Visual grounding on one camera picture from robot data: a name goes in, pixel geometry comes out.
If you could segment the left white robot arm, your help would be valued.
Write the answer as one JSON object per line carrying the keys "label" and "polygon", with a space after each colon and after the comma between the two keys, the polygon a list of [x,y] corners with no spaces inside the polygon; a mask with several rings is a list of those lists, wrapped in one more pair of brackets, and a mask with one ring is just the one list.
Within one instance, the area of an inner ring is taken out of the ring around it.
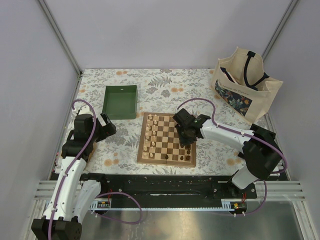
{"label": "left white robot arm", "polygon": [[95,197],[107,195],[109,186],[103,177],[87,179],[77,192],[81,175],[95,152],[96,143],[116,133],[116,126],[102,113],[104,120],[91,114],[89,107],[79,110],[61,150],[61,169],[41,218],[32,221],[31,230],[38,240],[78,240],[83,219]]}

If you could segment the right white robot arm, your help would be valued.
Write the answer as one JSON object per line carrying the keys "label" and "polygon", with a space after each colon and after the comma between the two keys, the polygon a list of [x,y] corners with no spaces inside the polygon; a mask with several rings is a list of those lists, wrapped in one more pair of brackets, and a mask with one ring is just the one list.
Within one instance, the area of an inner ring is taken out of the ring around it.
{"label": "right white robot arm", "polygon": [[283,154],[275,143],[273,132],[255,124],[249,130],[241,130],[214,122],[207,115],[195,117],[184,108],[174,114],[173,119],[182,146],[191,145],[198,139],[208,139],[239,151],[239,157],[244,159],[245,166],[231,177],[227,186],[231,197],[239,198],[248,185],[279,173],[275,168],[283,159]]}

